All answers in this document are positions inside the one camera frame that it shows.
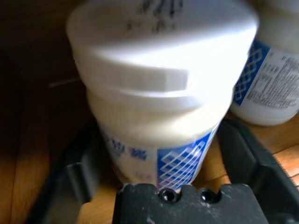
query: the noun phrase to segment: screw hole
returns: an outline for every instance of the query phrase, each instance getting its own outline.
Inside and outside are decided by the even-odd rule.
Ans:
[[[201,192],[200,198],[202,201],[204,201],[206,203],[214,203],[215,193],[212,192],[211,190],[204,189]]]
[[[171,189],[163,189],[159,193],[159,197],[167,202],[177,202],[178,201],[178,194]]]

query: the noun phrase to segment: container label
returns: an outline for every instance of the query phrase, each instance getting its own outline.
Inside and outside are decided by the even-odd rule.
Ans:
[[[299,109],[299,54],[270,48],[255,40],[235,86],[234,102],[243,106],[248,101],[253,107],[296,113]]]
[[[195,179],[217,129],[218,125],[189,144],[163,149],[132,146],[119,141],[106,128],[101,132],[122,178],[152,183],[158,190],[176,190]]]

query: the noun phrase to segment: plastic jar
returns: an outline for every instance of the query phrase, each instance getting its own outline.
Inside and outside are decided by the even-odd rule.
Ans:
[[[119,179],[158,189],[179,189],[194,180],[232,99],[186,111],[149,112],[111,104],[90,91],[87,98]]]
[[[121,180],[193,181],[256,29],[234,0],[102,0],[72,13],[75,63]]]
[[[253,124],[278,125],[299,109],[299,1],[266,0],[255,6],[260,29],[231,110]]]

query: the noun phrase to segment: white lid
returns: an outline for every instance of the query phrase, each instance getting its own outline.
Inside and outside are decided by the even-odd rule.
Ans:
[[[299,13],[299,0],[266,0],[269,5],[289,11],[292,13]]]
[[[67,25],[89,89],[158,110],[196,107],[231,92],[256,29],[255,14],[233,0],[91,2]]]

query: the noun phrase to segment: wooden surface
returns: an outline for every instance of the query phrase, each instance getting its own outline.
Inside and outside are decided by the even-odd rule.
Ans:
[[[79,2],[81,0],[1,1],[0,49],[9,55],[25,80],[77,76],[65,24]]]
[[[6,224],[11,218],[23,93],[20,75],[1,51],[0,67],[9,74],[0,82],[0,223]]]
[[[19,123],[10,116],[10,112],[17,109],[11,106],[10,112],[6,112],[16,130],[20,125],[21,133],[18,144],[0,141],[1,224],[24,222],[49,168],[91,117],[80,82],[51,86],[25,89]],[[4,120],[1,119],[1,123],[8,126]],[[299,115],[283,125],[250,128],[299,186]],[[17,132],[13,130],[4,134],[12,140],[17,138]],[[215,140],[193,184],[197,188],[208,187],[217,191],[224,183],[229,183],[229,179]],[[110,224],[115,193],[120,186],[109,169],[96,197],[82,207],[78,223]]]

